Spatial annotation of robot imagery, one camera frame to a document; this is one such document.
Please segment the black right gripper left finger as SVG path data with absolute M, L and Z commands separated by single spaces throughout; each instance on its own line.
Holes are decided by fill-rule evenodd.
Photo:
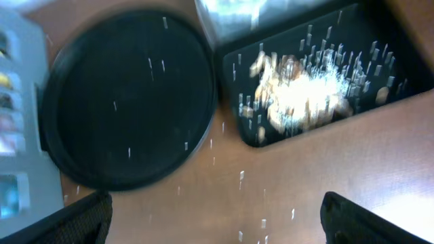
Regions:
M 96 191 L 52 215 L 1 239 L 1 244 L 104 244 L 113 217 L 107 191 Z

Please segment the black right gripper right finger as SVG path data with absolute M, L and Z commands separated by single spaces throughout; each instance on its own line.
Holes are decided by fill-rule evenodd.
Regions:
M 327 244 L 427 244 L 426 240 L 332 191 L 324 195 L 320 219 Z

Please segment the blue cup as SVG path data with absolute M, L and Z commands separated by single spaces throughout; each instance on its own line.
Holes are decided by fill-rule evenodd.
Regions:
M 16 176 L 1 175 L 1 219 L 18 215 L 20 212 L 18 181 Z

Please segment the pink cup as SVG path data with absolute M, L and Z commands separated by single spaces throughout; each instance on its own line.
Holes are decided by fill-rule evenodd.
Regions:
M 1 114 L 1 154 L 14 155 L 18 151 L 18 129 L 11 115 Z

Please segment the yellow bowl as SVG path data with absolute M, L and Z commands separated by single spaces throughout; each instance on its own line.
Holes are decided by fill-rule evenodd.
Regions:
M 9 78 L 8 75 L 4 73 L 0 73 L 0 86 L 5 87 L 7 89 L 14 89 L 12 80 Z

